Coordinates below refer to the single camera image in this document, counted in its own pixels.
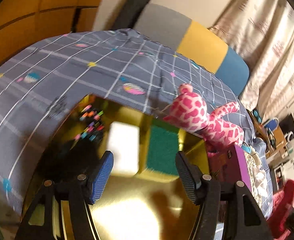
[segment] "yellow metal surface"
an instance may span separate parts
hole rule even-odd
[[[88,104],[104,111],[102,119],[105,132],[99,147],[100,155],[105,152],[108,130],[112,122],[119,121],[140,127],[138,172],[140,173],[144,169],[148,152],[148,138],[153,117],[135,109],[88,95],[71,112],[52,141],[63,143],[74,138],[84,129],[84,124],[77,120],[79,112]],[[193,164],[201,167],[203,173],[209,173],[202,139],[183,130],[179,130],[178,138],[179,150],[183,150]],[[24,213],[42,182],[43,178],[36,170],[25,198]],[[63,202],[66,234],[68,239],[73,239],[69,207],[65,201]],[[101,199],[89,207],[100,238],[103,240],[188,239],[199,209],[187,199],[179,178],[164,183],[157,179],[145,179],[139,174],[130,178],[111,176]]]

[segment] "red object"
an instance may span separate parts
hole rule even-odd
[[[267,220],[269,229],[274,238],[280,238],[284,233],[288,234],[285,222],[294,201],[294,181],[289,179],[283,193],[279,192],[274,198],[274,208]]]

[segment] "metal screw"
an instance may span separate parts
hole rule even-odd
[[[44,182],[45,187],[49,187],[51,184],[52,184],[52,181],[50,179]]]
[[[245,186],[245,183],[243,183],[242,181],[237,181],[236,182],[236,185],[238,186],[238,187],[244,187]]]
[[[77,179],[78,180],[84,180],[84,179],[86,179],[87,178],[87,176],[85,175],[85,174],[79,174],[78,176],[77,176]]]
[[[204,174],[204,175],[203,175],[203,179],[204,179],[204,180],[211,180],[211,176],[208,175],[208,174]]]

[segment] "purple box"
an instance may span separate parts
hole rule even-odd
[[[208,155],[210,174],[219,181],[235,183],[243,181],[251,191],[245,153],[237,145],[231,145],[215,154]]]

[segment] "plush toy ear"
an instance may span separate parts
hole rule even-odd
[[[179,94],[183,94],[183,93],[188,93],[188,92],[192,92],[193,88],[191,84],[181,84],[179,86]]]

